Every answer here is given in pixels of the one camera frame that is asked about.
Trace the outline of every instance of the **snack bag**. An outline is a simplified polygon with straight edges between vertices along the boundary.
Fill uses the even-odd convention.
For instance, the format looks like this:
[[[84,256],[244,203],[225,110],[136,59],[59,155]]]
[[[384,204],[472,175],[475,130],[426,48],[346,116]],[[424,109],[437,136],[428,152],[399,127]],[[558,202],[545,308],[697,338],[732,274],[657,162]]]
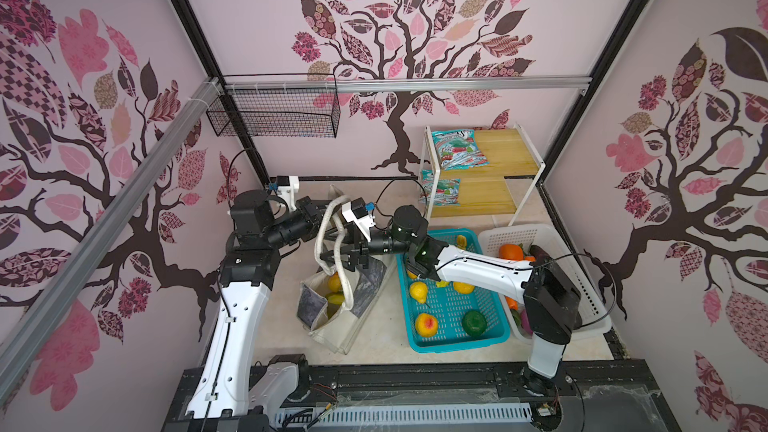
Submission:
[[[475,143],[475,131],[470,129],[441,130],[432,133],[435,149],[443,170],[481,167],[488,159]]]

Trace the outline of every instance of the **lemon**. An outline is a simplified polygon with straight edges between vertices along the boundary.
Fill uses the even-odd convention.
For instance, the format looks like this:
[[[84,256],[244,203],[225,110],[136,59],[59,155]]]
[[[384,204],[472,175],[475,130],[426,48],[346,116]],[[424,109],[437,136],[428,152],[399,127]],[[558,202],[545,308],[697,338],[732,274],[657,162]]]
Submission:
[[[437,318],[430,314],[419,314],[415,326],[416,332],[422,337],[434,337],[438,328]]]
[[[341,292],[341,279],[339,278],[338,273],[335,273],[328,278],[328,288],[334,293]]]
[[[474,285],[465,284],[464,282],[454,282],[453,288],[460,294],[471,294],[475,290]]]
[[[413,300],[418,303],[425,304],[427,302],[427,293],[429,292],[429,289],[424,282],[412,283],[411,288],[408,291],[410,292],[411,297],[413,297]]]

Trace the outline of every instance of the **beige floor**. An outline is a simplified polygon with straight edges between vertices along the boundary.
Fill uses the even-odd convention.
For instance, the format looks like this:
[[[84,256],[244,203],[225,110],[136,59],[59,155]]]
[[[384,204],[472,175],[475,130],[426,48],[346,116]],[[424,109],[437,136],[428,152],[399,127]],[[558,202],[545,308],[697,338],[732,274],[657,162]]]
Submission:
[[[302,182],[299,197],[326,198],[330,182]],[[352,197],[363,197],[373,202],[384,181],[335,182],[336,186]],[[525,181],[512,181],[510,189],[516,199],[528,186]],[[401,205],[416,204],[418,186],[410,181],[395,181],[379,201],[380,209],[391,214]],[[467,227],[480,233],[495,226],[506,226],[512,216],[473,216],[434,218],[430,228]],[[378,220],[386,224],[386,217]],[[551,223],[538,194],[533,194],[523,207],[515,223]],[[275,277],[274,290],[264,311],[256,333],[254,360],[266,363],[275,354],[306,354],[311,364],[393,364],[425,362],[489,362],[527,360],[531,348],[510,337],[502,344],[486,348],[420,354],[408,345],[405,318],[402,310],[400,284],[391,274],[382,286],[378,302],[362,326],[350,353],[334,354],[325,346],[313,341],[296,318],[300,282],[317,269],[312,257],[314,242],[303,244],[298,252],[283,259]],[[604,338],[600,335],[571,342],[565,349],[564,360],[611,360],[613,357]]]

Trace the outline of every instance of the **wire mesh basket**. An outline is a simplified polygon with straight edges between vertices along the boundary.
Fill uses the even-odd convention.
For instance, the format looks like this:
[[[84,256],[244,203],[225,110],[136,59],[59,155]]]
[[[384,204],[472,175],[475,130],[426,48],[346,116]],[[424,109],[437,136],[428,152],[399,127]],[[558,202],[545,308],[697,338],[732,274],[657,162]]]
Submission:
[[[226,87],[208,108],[217,136],[336,137],[341,108],[332,74],[253,74],[283,80]],[[307,76],[309,80],[290,80]]]

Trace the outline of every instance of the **tree mural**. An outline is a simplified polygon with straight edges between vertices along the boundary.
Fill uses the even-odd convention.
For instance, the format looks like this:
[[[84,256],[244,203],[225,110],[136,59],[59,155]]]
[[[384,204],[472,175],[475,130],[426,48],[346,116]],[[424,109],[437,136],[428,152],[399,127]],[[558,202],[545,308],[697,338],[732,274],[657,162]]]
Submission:
[[[0,33],[2,109],[15,139],[15,143],[0,144],[0,201],[4,202],[0,206],[0,249],[13,244],[23,232],[25,241],[34,244],[34,248],[0,261],[0,285],[25,288],[58,273],[70,253],[46,246],[46,240],[61,241],[61,235],[53,234],[74,242],[83,240],[147,157],[152,141],[162,137],[159,127],[173,120],[180,101],[176,81],[161,92],[149,59],[139,67],[133,46],[110,25],[104,24],[101,31],[109,42],[102,38],[100,22],[90,10],[80,11],[79,22],[66,17],[63,24],[56,24],[39,0],[28,9],[24,5],[29,0],[0,0],[0,4],[0,25],[17,39]],[[45,26],[34,10],[46,11]],[[34,45],[35,37],[51,42],[57,33],[64,62],[74,78],[66,89],[24,48]],[[109,60],[111,46],[118,52],[111,56],[119,62],[107,64],[104,60]],[[102,75],[91,94],[82,84],[93,72]],[[130,236],[104,256],[94,280],[85,285],[99,288],[90,307],[99,329],[120,341],[124,340],[124,321],[146,309],[153,290],[175,286],[194,290],[200,306],[200,334],[206,303],[218,299],[216,272],[203,275],[169,264],[164,250],[165,245],[175,244],[174,230],[184,226],[174,211],[200,199],[193,192],[202,178],[206,155],[205,149],[194,148],[200,128],[198,121],[131,217]],[[30,240],[29,234],[37,239]],[[23,300],[0,295],[0,307],[27,307],[41,292],[27,294]]]
[[[726,87],[731,73],[757,84],[768,82],[768,38],[745,27],[713,35],[725,40],[726,66],[708,60],[697,41],[671,81],[656,76],[642,85],[642,110],[622,123],[629,134],[606,148],[616,167],[628,172],[616,188],[627,194],[624,208],[634,222],[618,262],[591,260],[604,274],[598,281],[603,297],[606,288],[614,287],[626,318],[623,281],[649,242],[669,242],[664,259],[680,261],[681,280],[698,271],[706,275],[702,303],[712,323],[720,318],[724,294],[713,275],[713,260],[722,260],[731,284],[728,321],[741,341],[768,362],[768,306],[737,290],[748,284],[768,292],[768,242],[763,242],[768,241],[763,170],[768,168],[768,99]],[[714,132],[705,138],[706,131]],[[745,245],[743,238],[753,245]]]
[[[320,38],[318,42],[312,34],[299,32],[292,47],[302,60],[312,62],[311,80],[324,80],[331,73],[343,80],[519,76],[533,63],[508,58],[533,39],[511,34],[526,12],[514,9],[520,0],[300,1],[307,24]],[[462,90],[451,96],[432,91],[340,94],[340,104],[349,103],[350,116],[386,116],[397,147],[373,169],[397,165],[400,172],[411,174],[406,165],[419,158],[410,149],[404,114],[432,114],[439,104],[457,115],[460,107],[498,97],[492,90]],[[330,102],[321,96],[315,106],[324,108]]]

